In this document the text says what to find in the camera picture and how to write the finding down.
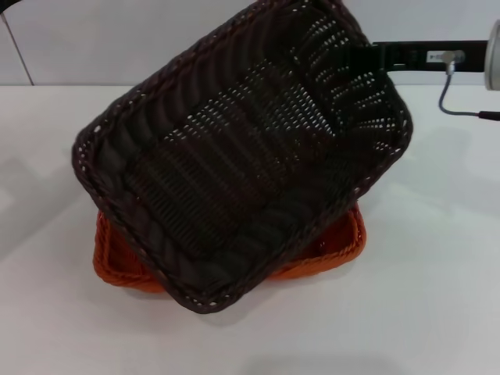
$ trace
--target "dark brown basket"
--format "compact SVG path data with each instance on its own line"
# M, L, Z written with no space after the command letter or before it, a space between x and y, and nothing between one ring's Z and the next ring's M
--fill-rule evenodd
M350 68L368 45L340 1L257 2L80 132L79 181L182 306L235 303L405 151L387 74Z

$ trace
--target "basket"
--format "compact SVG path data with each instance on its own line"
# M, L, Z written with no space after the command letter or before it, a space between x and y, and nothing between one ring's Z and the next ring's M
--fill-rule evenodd
M295 279L332 270L361 254L365 243L363 217L356 205L270 279ZM108 284L146 293L165 291L102 212L97 218L93 263L97 275Z
M262 0L78 134L78 180L182 306L235 303L406 150L388 75L351 69L367 46L338 0Z

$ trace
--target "white wall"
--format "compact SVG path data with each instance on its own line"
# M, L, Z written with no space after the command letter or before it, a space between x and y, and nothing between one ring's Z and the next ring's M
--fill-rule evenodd
M35 84L136 84L251 2L23 0L5 15ZM500 18L499 0L345 3L371 41L485 40ZM0 84L11 74L5 66ZM399 73L395 79L439 83L443 75ZM482 76L455 80L480 84Z

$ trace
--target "basket rim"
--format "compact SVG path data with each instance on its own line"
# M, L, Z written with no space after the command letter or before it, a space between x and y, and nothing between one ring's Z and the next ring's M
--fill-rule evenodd
M272 273L268 277L268 280L288 280L298 277L309 277L339 267L356 258L363 251L366 244L366 228L363 222L363 216L357 203L353 208L348 210L345 215L349 218L348 225L352 228L352 239L349 245L338 252L286 263L282 268ZM92 259L96 274L106 283L115 286L138 290L143 290L143 288L148 286L147 292L165 292L166 290L154 278L154 273L152 273L147 266L145 266L149 271L147 274L123 272L111 266L108 259L109 253L112 251L110 245L113 235L112 226L112 223L105 217L105 214L99 211L95 233L94 256Z
M325 6L327 12L334 15L335 19L342 24L343 27L347 27L356 38L366 41L357 21L344 7L342 1L340 0L314 0L318 4ZM212 33L208 34L202 38L199 42L189 48L186 52L181 53L178 57L173 59L169 64L163 67L158 72L154 73L151 77L145 80L143 83L131 89L128 93L123 95L121 98L115 100L103 114L98 116L91 124L85 127L77 136L75 145L73 146L73 169L77 175L78 180L82 183L84 188L89 192L91 197L94 199L96 205L105 212L108 218L110 218L116 226L120 228L124 237L132 244L132 249L135 250L136 255L142 260L143 263L148 265L148 268L153 269L156 277L161 280L162 284L168 290L168 292L184 307L187 307L197 313L214 313L225 309L228 305L236 302L246 291L252 289L257 283L249 283L246 278L237 280L234 284L230 286L230 290L234 291L245 290L242 293L228 293L231 294L231 298L223 302L219 302L216 307L208 307L206 305L197 307L187 301L184 295L180 293L182 287L174 280L175 276L171 275L168 270L163 270L159 267L151 257L148 256L145 248L148 242L145 240L143 235L135 230L131 225L126 223L123 210L113 203L113 200L109 198L109 193L107 188L102 181L101 177L92 169L94 157L98 150L99 142L102 142L109 133L119 126L121 121L131 113L137 111L142 106L147 104L149 101L157 98L159 95L165 93L179 80L180 73L183 70L188 69L192 64L204 53L209 53L211 48L215 48L217 45L222 44L228 36L234 35L236 30L244 30L250 23L254 22L258 16L269 12L276 7L283 7L290 4L298 4L296 0L260 0L259 2L250 5L247 9L239 12L231 20L227 21L221 27L215 29ZM388 81L389 88L394 89L394 85L390 80ZM399 108L405 109L405 104L400 98L396 98L398 101ZM406 148L404 145L404 140L401 139L402 149ZM394 157L387 157L383 162L377 166L377 171L373 173L380 176L395 160L398 159L400 155ZM358 191L352 196L352 203L362 194L364 194L370 186L376 181L372 179L371 181L363 181L363 185L360 185ZM277 261L276 259L268 259L269 264L262 268L263 272L268 272L272 269L273 264Z

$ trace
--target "white label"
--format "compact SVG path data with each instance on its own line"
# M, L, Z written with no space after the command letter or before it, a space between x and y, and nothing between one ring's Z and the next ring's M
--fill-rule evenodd
M442 63L443 62L443 53L445 51L428 51L427 52L427 62L428 63Z

